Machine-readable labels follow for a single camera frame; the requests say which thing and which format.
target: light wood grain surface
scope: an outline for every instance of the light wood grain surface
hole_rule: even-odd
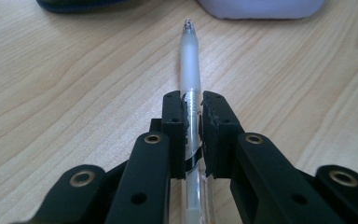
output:
[[[311,175],[358,172],[358,1],[326,0],[297,21],[220,21],[196,1],[139,0],[58,15],[0,0],[0,223],[26,220],[65,171],[112,169],[179,89],[179,39],[191,18],[202,88],[223,94],[245,131],[269,137]],[[219,223],[238,223],[227,181]],[[180,222],[172,182],[171,223]]]

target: white pencil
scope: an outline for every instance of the white pencil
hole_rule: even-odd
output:
[[[180,89],[185,98],[187,107],[188,128],[186,132],[186,160],[193,158],[200,148],[200,68],[199,68],[199,41],[194,24],[186,20],[181,38],[181,76]],[[200,168],[195,166],[186,172],[186,181],[182,184],[182,203],[184,223],[203,223],[200,202]]]

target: wooden table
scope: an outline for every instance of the wooden table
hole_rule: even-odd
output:
[[[186,18],[202,88],[223,94],[245,131],[309,174],[332,163],[358,172],[358,1],[326,0],[297,21],[221,21],[193,0],[71,15],[0,0],[0,223],[32,217],[74,166],[107,171],[130,156],[162,96],[179,89]],[[215,185],[217,221],[238,223],[227,181]]]

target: metal pencil tip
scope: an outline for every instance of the metal pencil tip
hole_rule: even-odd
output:
[[[195,32],[194,24],[191,19],[186,19],[185,24],[183,26],[183,31],[187,33]]]

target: black tape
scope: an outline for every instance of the black tape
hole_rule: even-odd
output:
[[[201,159],[201,157],[202,157],[202,150],[201,147],[199,147],[199,149],[197,149],[197,152],[191,158],[186,160],[186,172],[194,169],[194,167],[196,167],[197,162]]]

